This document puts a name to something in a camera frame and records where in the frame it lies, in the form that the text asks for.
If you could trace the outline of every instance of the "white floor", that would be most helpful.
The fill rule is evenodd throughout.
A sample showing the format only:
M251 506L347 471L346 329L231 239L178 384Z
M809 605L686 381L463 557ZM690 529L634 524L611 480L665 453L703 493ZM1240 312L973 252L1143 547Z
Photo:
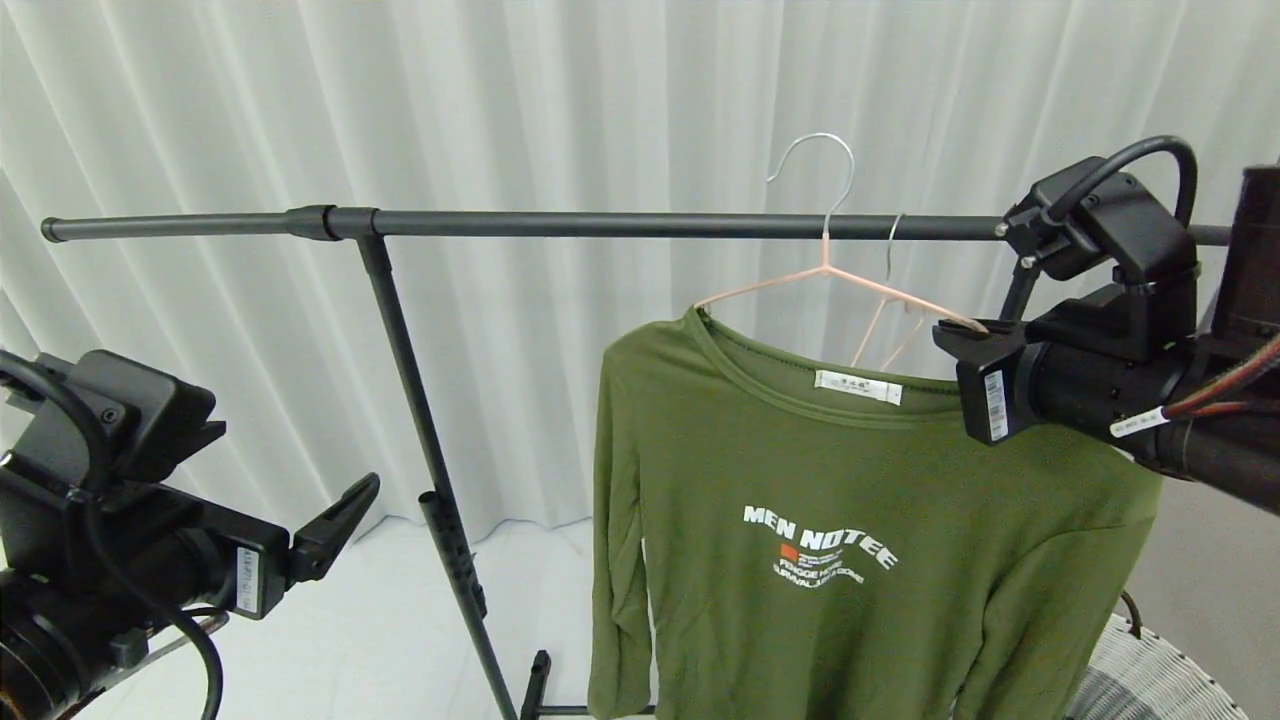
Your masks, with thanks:
M590 521L552 532L504 523L472 548L517 710L539 648L554 664L547 702L584 705ZM500 719L435 546L404 520L385 520L265 620L233 618L214 639L227 673L224 720ZM79 717L195 719L204 692L200 660L183 648Z

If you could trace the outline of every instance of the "white sticker label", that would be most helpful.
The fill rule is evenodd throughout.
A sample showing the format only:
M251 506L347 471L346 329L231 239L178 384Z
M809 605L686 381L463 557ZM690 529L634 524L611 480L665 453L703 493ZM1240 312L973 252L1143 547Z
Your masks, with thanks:
M837 389L859 397L870 397L881 402L902 405L902 386L884 380L859 378L858 375L832 373L831 370L818 370L813 380L813 387Z
M1111 436L1112 437L1132 436L1133 433L1146 430L1147 428L1164 425L1167 421L1169 418L1165 418L1165 409L1156 407L1155 410L1147 410L1142 415L1134 415L1133 418L1120 420L1119 423L1112 423Z
M1004 439L1009 434L1009 413L1005 410L1005 374L1000 370L983 378L987 386L987 425L991 427L991 442Z
M259 609L259 553L247 547L236 548L236 607L256 615Z

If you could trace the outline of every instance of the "long-sleeve shirt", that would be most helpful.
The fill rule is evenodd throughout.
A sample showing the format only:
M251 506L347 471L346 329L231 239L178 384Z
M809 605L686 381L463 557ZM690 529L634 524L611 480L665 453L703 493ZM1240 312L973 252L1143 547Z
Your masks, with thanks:
M598 416L599 719L650 701L655 648L663 720L1061 720L1161 486L695 309L608 348Z

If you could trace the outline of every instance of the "clothing rack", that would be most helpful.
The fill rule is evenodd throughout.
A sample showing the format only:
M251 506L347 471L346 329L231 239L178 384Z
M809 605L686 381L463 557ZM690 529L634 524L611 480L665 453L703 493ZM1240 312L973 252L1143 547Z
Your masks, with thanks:
M896 219L899 222L893 238L897 241L992 242L1001 240L1007 229L1000 217L904 215L899 219L897 215L835 215L831 218L831 237L887 240ZM552 657L545 650L539 650L534 656L518 712L512 702L511 691L503 680L493 642L484 624L488 614L484 589L476 577L471 548L453 493L453 482L444 462L435 419L428 404L426 389L404 323L404 311L392 277L392 261L385 238L416 236L795 240L819 237L822 220L820 215L394 211L308 205L283 213L74 220L47 218L41 223L41 233L55 243L95 238L221 234L293 234L333 242L355 240L365 270L369 273L369 282L396 359L419 443L431 473L434 489L419 497L422 516L431 530L431 539L439 551L449 587L453 589L462 620L503 720L538 720L586 716L588 711L585 705L544 703L547 682L552 671ZM1229 240L1229 228L1225 227L1192 225L1190 232L1199 245L1225 246ZM1000 319L1021 318L1038 277L1039 269L1034 265L1025 268L1021 263L1015 264ZM654 707L649 706L641 714L653 712Z

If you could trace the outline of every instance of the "neckline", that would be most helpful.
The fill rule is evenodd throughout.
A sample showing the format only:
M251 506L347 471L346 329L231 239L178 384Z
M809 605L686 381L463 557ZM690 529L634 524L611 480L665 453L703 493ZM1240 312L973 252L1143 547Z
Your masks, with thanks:
M897 375L893 373L864 370L863 368L849 368L845 365L813 360L803 355L788 352L781 347L774 347L772 345L751 340L733 328L721 323L716 318L712 318L705 309L696 305L690 306L685 313L682 324L685 332L692 336L703 355L707 356L712 365L723 373L730 382L742 391L788 413L827 423L878 429L902 429L923 424L955 423L963 418L960 411L960 389L954 380L936 380L911 375ZM934 409L913 411L891 404L869 401L869 404L874 404L874 410L864 411L810 402L796 397L790 392L776 388L744 370L724 352L724 348L722 348L717 342L716 336L719 336L721 338L755 355L777 360L786 365L794 365L797 369L810 373L827 370L840 374L854 374L860 378L873 380L897 383L902 386L905 391L928 393L931 396L951 396L955 398L955 404L954 406L948 406L942 410Z

